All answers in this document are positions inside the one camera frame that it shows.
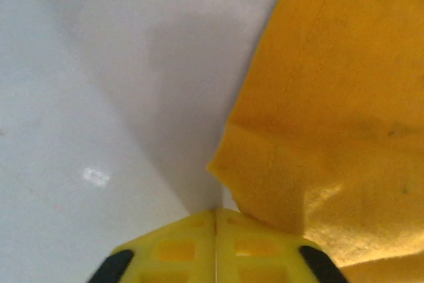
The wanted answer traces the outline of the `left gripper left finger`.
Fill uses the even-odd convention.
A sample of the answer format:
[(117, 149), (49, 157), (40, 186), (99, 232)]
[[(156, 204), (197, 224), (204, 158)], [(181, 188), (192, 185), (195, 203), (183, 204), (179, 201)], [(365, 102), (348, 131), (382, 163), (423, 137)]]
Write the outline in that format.
[(88, 282), (214, 282), (215, 212), (190, 215), (115, 247)]

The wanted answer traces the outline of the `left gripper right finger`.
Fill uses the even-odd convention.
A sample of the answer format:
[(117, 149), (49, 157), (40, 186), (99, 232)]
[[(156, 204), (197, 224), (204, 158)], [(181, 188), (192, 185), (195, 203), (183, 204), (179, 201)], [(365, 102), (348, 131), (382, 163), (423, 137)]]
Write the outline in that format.
[(347, 282), (316, 243), (230, 210), (216, 211), (218, 282)]

